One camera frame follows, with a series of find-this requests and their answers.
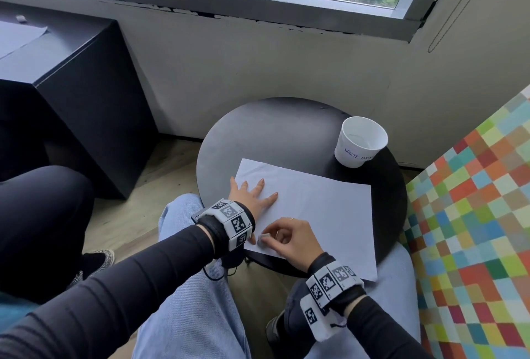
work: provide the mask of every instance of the black round table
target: black round table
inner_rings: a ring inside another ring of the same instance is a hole
[[[342,166],[333,154],[350,115],[320,102],[278,97],[249,102],[225,114],[208,132],[197,159],[197,185],[205,207],[229,195],[230,176],[243,158],[372,188],[376,262],[390,252],[407,215],[407,192],[388,148],[360,168]],[[252,261],[276,272],[303,276],[286,260],[246,250]]]

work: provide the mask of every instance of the white paper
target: white paper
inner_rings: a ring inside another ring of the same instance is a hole
[[[48,27],[0,21],[0,59],[42,36]]]
[[[281,217],[306,220],[320,245],[362,279],[377,280],[372,196],[370,185],[339,182],[262,162],[241,160],[235,180],[254,187],[261,179],[265,187],[261,197],[278,192],[278,200],[256,223],[259,235]],[[269,248],[245,243],[245,248],[279,257]]]

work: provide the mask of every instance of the black table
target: black table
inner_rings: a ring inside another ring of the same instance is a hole
[[[224,115],[208,132],[197,159],[197,185],[205,207],[229,195],[229,178],[242,158],[372,187],[376,262],[390,252],[407,215],[407,192],[388,148],[360,168],[342,166],[333,154],[349,115],[323,103],[279,97],[250,102]],[[286,260],[245,251],[276,272],[303,276]]]
[[[12,162],[31,158],[21,171],[63,165],[98,197],[127,198],[158,130],[118,23],[0,2],[0,20],[18,14],[48,31],[0,59],[0,163],[7,149]]]

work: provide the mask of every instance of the wall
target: wall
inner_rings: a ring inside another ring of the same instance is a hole
[[[247,101],[299,96],[379,121],[397,160],[425,167],[530,83],[527,0],[471,0],[461,14],[468,0],[440,0],[411,43],[104,0],[3,1],[118,20],[159,130],[182,136],[204,137]]]

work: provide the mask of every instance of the cup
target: cup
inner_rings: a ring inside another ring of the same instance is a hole
[[[388,135],[373,120],[353,116],[342,122],[335,158],[348,168],[359,168],[386,147]]]

